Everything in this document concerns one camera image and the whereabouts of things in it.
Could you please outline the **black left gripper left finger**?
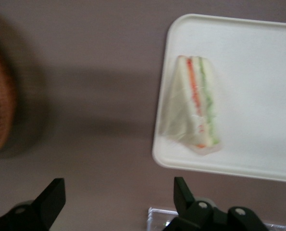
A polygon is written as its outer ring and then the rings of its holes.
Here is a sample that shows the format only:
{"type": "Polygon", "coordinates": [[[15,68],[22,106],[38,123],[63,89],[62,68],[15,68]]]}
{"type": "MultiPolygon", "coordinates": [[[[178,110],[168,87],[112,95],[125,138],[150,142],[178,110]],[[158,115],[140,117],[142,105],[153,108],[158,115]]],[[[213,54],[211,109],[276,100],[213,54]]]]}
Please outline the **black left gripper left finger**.
{"type": "Polygon", "coordinates": [[[66,203],[65,181],[55,178],[33,201],[0,217],[0,231],[49,231],[66,203]]]}

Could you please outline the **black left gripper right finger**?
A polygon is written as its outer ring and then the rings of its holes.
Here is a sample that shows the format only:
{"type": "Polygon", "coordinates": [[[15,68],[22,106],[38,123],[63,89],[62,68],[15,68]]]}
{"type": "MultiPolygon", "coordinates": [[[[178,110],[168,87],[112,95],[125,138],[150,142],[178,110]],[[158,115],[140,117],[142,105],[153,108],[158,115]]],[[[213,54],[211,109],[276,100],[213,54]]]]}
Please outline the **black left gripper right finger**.
{"type": "Polygon", "coordinates": [[[174,178],[174,205],[178,212],[167,231],[263,231],[264,223],[250,209],[234,206],[223,212],[195,199],[183,177],[174,178]]]}

